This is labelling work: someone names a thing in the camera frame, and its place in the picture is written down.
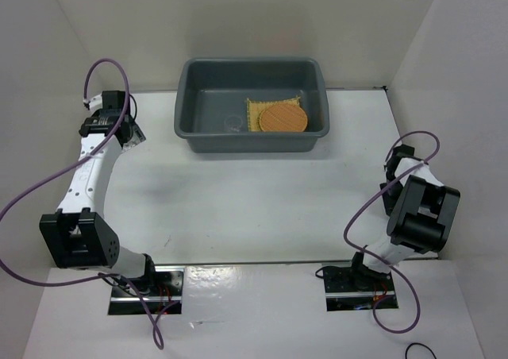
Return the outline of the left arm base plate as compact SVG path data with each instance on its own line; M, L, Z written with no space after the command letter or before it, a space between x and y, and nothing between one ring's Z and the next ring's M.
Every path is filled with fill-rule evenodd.
M183 266L157 265L149 277L131 278L152 316L180 315L182 312ZM133 287L125 280L113 284L108 315L142 315L144 307Z

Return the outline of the square bamboo mat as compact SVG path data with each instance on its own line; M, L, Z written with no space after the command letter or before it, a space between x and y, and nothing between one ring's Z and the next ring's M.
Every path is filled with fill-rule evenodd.
M287 103L295 106L300 106L300 96L296 96L293 98L287 98L282 100L275 101L255 101L250 98L246 99L246 110L247 110L247 124L249 132L259 132L261 131L259 119L260 115L269 107L274 105L279 105L282 103Z

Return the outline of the round orange woven tray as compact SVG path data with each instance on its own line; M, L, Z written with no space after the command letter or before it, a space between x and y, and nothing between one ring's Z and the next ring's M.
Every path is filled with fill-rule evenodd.
M297 105L281 103L264 110L259 126L264 132L304 132L308 125L306 112Z

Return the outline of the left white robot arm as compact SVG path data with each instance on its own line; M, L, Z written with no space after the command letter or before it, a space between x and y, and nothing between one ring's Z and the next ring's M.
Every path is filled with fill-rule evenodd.
M80 127L80 157L66 195L53 214L42 215L40 232L58 268L98 269L129 279L140 295L158 285L152 258L121 246L104 219L106 191L118 157L145 136L124 105L124 91L103 91L90 102L91 116Z

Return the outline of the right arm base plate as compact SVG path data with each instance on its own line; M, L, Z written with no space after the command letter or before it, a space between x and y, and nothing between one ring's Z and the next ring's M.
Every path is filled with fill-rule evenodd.
M314 275L323 282L327 311L371 311L378 301L378 309L398 308L390 275L363 276L350 265L321 266Z

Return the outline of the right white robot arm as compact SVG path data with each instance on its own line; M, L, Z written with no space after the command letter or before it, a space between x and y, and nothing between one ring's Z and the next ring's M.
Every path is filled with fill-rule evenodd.
M368 288L374 281L385 279L390 266L414 254L439 253L448 240L460 202L460 192L439 181L427 164L414 155L414 148L400 145L393 149L385 165L386 182L381 189L403 172L414 170L382 194L389 217L387 235L367 250L381 257L355 253L348 281L357 290Z

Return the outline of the clear plastic cup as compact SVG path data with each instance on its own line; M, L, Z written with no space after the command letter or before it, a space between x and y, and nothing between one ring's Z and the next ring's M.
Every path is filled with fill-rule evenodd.
M228 133L239 133L242 131L244 121L242 117L236 115L228 115L224 120L224 130Z

